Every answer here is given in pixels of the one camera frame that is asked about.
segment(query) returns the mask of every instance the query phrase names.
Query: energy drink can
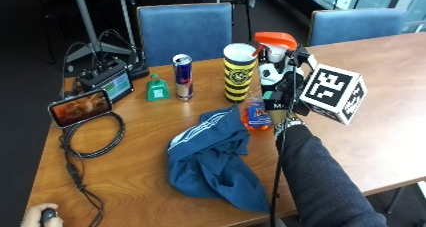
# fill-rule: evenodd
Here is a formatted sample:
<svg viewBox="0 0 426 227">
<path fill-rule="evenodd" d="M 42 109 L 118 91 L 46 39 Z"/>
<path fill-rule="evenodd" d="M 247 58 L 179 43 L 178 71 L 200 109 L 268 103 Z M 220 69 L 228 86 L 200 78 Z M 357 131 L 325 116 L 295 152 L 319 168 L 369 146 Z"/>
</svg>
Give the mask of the energy drink can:
<svg viewBox="0 0 426 227">
<path fill-rule="evenodd" d="M 194 95 L 192 88 L 192 59 L 186 54 L 174 57 L 176 96 L 180 100 L 190 100 Z"/>
</svg>

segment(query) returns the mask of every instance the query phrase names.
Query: phone screen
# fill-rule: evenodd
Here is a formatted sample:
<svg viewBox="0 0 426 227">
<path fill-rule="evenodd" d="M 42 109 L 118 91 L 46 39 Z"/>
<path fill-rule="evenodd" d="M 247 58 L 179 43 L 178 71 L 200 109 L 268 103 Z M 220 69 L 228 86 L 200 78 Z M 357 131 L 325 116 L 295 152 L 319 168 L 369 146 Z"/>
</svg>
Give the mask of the phone screen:
<svg viewBox="0 0 426 227">
<path fill-rule="evenodd" d="M 108 113 L 112 110 L 112 103 L 106 90 L 98 89 L 54 102 L 48 110 L 56 125 L 64 128 Z"/>
</svg>

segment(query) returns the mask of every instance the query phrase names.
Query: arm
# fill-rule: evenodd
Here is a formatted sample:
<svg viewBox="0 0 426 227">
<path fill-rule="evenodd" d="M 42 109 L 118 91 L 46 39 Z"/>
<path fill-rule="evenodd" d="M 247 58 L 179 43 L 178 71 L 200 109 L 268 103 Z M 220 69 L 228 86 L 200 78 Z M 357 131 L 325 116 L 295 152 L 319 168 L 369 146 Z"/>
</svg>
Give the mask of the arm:
<svg viewBox="0 0 426 227">
<path fill-rule="evenodd" d="M 275 126 L 285 114 L 284 110 L 269 111 Z M 288 128 L 283 171 L 305 226 L 387 226 L 385 217 L 376 213 L 321 140 L 304 125 Z"/>
</svg>

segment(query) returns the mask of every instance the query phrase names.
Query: person's hand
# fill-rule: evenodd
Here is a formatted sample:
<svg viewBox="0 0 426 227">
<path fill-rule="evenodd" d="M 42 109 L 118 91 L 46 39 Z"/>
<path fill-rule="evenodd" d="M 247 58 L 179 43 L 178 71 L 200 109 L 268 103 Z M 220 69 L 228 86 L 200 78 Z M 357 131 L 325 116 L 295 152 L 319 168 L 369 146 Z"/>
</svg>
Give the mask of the person's hand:
<svg viewBox="0 0 426 227">
<path fill-rule="evenodd" d="M 261 78 L 263 99 L 265 110 L 287 110 L 295 95 L 295 74 L 291 65 L 280 70 L 273 64 L 263 64 L 259 67 Z M 296 74 L 297 88 L 304 82 L 304 75 L 300 68 Z"/>
<path fill-rule="evenodd" d="M 41 227 L 42 211 L 47 208 L 52 208 L 56 210 L 58 204 L 43 203 L 29 208 L 21 227 Z M 59 216 L 56 216 L 46 222 L 44 226 L 63 227 L 63 222 L 63 219 Z"/>
</svg>

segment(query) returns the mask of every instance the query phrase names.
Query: yellow striped cup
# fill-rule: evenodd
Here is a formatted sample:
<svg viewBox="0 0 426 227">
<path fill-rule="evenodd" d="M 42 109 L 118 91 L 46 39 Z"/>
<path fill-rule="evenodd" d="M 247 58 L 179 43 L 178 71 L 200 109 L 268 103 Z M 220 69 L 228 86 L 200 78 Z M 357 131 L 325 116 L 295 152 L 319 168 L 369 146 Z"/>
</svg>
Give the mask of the yellow striped cup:
<svg viewBox="0 0 426 227">
<path fill-rule="evenodd" d="M 235 43 L 224 49 L 226 62 L 226 97 L 232 103 L 242 103 L 250 91 L 256 57 L 256 48 Z"/>
</svg>

